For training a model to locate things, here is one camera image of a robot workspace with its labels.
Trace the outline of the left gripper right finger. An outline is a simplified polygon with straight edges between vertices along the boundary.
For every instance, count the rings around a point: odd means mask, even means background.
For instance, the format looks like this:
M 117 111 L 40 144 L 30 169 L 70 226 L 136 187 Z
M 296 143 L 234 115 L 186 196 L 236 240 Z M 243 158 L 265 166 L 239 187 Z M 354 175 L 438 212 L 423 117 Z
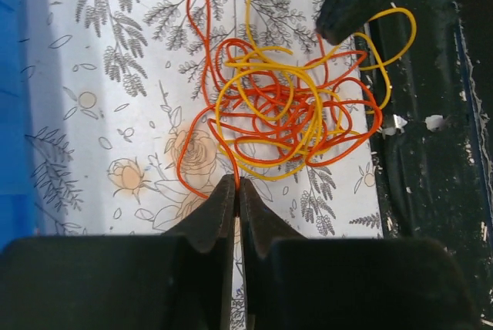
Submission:
M 242 179 L 249 329 L 479 329 L 460 268 L 427 238 L 308 238 Z

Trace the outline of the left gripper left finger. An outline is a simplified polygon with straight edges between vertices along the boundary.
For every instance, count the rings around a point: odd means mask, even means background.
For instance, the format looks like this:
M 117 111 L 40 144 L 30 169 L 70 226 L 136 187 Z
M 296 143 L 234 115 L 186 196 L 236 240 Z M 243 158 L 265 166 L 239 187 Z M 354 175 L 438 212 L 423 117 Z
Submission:
M 163 234 L 13 241 L 1 254 L 1 327 L 229 328 L 235 196 L 222 177 Z

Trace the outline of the blue three-compartment bin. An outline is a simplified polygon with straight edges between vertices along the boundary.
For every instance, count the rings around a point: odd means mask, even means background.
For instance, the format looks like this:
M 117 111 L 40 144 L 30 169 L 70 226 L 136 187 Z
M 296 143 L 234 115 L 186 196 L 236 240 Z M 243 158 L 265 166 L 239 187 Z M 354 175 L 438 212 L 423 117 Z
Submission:
M 1 246 L 38 233 L 29 61 L 36 27 L 32 6 L 45 0 L 1 0 Z

